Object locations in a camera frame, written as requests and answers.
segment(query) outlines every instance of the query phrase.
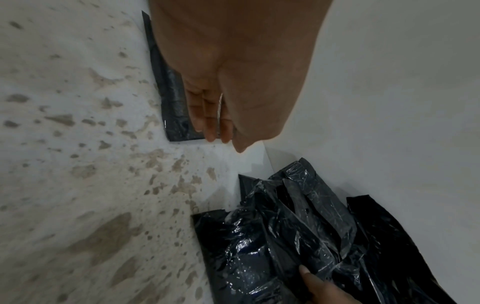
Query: black garbage bag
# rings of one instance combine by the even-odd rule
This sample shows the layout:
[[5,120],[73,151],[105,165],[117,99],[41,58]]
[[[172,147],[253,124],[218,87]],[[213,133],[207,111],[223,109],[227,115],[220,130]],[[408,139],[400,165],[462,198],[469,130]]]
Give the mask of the black garbage bag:
[[239,209],[192,216],[215,303],[303,303],[301,264],[364,304],[455,303],[371,197],[345,207],[305,159],[239,178]]
[[155,42],[150,17],[142,12],[146,40],[150,49],[150,62],[161,97],[161,118],[169,141],[203,139],[196,132],[189,118],[182,76],[171,69]]

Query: hand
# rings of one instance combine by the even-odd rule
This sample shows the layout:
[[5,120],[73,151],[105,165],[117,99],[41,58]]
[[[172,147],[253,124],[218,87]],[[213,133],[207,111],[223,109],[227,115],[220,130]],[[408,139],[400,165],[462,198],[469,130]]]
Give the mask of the hand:
[[332,0],[150,0],[156,42],[183,78],[194,128],[238,152],[277,136]]
[[353,296],[344,292],[330,282],[324,282],[303,265],[299,267],[299,271],[305,285],[313,294],[311,302],[313,304],[361,304],[355,300]]

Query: crumpled plastic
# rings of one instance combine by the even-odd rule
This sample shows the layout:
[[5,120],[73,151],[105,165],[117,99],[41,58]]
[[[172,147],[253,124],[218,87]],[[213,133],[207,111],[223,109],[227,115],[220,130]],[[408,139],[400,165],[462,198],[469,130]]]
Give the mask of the crumpled plastic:
[[166,137],[172,142],[203,139],[203,133],[196,132],[190,121],[182,76],[170,68],[162,57],[150,16],[145,12],[142,12],[142,16],[151,68],[161,97],[161,118]]
[[455,303],[368,195],[346,207],[305,159],[239,179],[240,208],[192,216],[215,303],[304,303],[301,264],[365,304]]

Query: white floor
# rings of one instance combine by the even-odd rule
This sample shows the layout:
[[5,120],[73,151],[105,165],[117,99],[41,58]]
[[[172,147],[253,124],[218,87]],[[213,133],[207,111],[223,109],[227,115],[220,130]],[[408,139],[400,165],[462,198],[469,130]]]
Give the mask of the white floor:
[[0,0],[1,303],[212,302],[190,215],[272,167],[166,140],[141,10]]

